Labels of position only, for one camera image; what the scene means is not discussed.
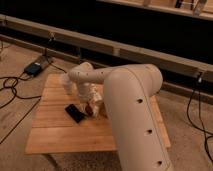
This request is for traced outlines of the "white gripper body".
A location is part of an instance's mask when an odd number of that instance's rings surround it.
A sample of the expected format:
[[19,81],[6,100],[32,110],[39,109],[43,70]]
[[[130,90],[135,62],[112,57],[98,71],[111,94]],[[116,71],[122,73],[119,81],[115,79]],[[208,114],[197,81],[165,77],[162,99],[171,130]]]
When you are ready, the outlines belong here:
[[84,83],[78,86],[78,97],[80,100],[80,107],[86,113],[85,107],[89,104],[93,108],[94,115],[97,117],[100,113],[101,105],[103,104],[103,97],[99,93],[95,84]]

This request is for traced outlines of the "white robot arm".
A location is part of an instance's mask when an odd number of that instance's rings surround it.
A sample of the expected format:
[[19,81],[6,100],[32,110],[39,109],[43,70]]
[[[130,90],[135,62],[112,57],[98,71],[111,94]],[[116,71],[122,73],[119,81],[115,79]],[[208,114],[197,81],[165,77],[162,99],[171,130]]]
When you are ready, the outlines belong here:
[[163,82],[155,65],[95,69],[84,62],[63,74],[60,81],[66,90],[76,85],[83,102],[91,97],[92,84],[103,86],[103,101],[123,171],[173,171],[150,102]]

